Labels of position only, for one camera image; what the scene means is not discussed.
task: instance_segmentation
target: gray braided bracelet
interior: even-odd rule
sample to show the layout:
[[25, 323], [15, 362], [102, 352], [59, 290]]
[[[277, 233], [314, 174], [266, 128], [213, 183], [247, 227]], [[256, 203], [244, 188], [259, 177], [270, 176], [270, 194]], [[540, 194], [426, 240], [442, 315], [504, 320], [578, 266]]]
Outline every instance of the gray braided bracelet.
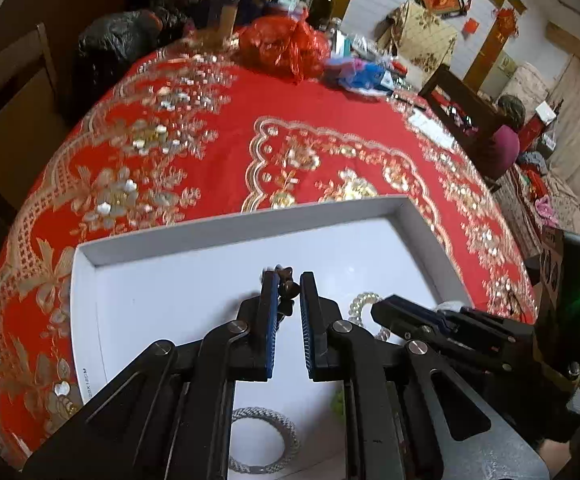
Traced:
[[276, 462], [272, 462], [268, 465], [247, 465], [237, 462], [230, 455], [228, 459], [228, 467], [237, 473], [245, 473], [250, 475], [264, 475], [268, 473], [275, 473], [281, 471], [285, 466], [287, 466], [291, 460], [295, 457], [299, 451], [299, 437], [296, 433], [296, 428], [294, 424], [285, 415], [275, 412], [274, 410], [269, 410], [267, 408], [239, 408], [232, 412], [232, 423], [241, 418], [257, 418], [259, 420], [264, 420], [270, 426], [275, 428], [276, 431], [283, 437], [283, 442], [285, 443], [285, 449], [281, 458]]

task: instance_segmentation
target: dark wine bottle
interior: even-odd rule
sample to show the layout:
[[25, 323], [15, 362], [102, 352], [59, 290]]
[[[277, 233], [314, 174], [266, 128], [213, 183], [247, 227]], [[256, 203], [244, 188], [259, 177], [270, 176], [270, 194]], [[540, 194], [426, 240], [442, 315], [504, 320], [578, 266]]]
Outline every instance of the dark wine bottle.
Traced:
[[308, 24], [316, 30], [319, 30], [321, 25], [327, 25], [333, 5], [332, 0], [313, 0], [306, 20]]

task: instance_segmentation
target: white box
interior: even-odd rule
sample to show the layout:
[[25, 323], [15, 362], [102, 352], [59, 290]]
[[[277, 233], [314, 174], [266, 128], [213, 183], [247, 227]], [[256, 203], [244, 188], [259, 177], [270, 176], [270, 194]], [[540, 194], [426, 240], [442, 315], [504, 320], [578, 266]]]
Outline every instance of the white box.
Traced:
[[[262, 270], [276, 264], [291, 266], [297, 282], [302, 272], [314, 272], [320, 296], [337, 301], [344, 319], [362, 292], [398, 294], [428, 308], [448, 300], [470, 304], [405, 196], [234, 214], [103, 238], [76, 248], [72, 270], [72, 347], [84, 401], [153, 341], [185, 344], [234, 319], [241, 301], [258, 295]], [[362, 321], [378, 331], [368, 307]], [[257, 476], [343, 478], [343, 422], [331, 409], [338, 386], [308, 378], [296, 301], [276, 335], [273, 378], [236, 386], [234, 408], [276, 410], [295, 424], [301, 441], [285, 469]], [[264, 422], [234, 423], [236, 460], [264, 465], [282, 450], [281, 437]], [[231, 479], [241, 476], [230, 471]]]

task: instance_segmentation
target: wooden chair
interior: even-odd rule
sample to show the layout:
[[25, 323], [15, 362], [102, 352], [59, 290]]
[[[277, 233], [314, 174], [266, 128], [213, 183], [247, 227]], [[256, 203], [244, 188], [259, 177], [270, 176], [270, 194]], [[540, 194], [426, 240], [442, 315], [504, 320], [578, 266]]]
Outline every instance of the wooden chair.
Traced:
[[[437, 87], [448, 95], [451, 102], [457, 103], [470, 116], [472, 124], [479, 128], [477, 134], [468, 137], [454, 123], [454, 120], [443, 110], [441, 104], [433, 95], [433, 91]], [[478, 147], [480, 142], [483, 142], [484, 139], [489, 139], [505, 122], [504, 115], [497, 112], [465, 86], [463, 81], [450, 72], [448, 65], [442, 64], [436, 69], [436, 72], [425, 83], [419, 95], [428, 102], [432, 111], [441, 119], [468, 156], [470, 156], [470, 152], [473, 149]]]
[[0, 217], [7, 223], [68, 132], [55, 107], [56, 71], [42, 23], [0, 52], [0, 91], [27, 74], [0, 107]]

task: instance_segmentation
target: embroidered tablecloth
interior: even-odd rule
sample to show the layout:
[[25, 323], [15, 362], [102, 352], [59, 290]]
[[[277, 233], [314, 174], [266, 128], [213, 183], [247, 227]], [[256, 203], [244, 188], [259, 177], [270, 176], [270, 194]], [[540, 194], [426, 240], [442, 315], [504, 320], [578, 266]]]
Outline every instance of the embroidered tablecloth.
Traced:
[[433, 144], [411, 113], [178, 43], [137, 63], [55, 153], [0, 256], [0, 454], [22, 466], [81, 406], [70, 272], [85, 240], [407, 194], [475, 306], [532, 322], [531, 285], [496, 203], [460, 148]]

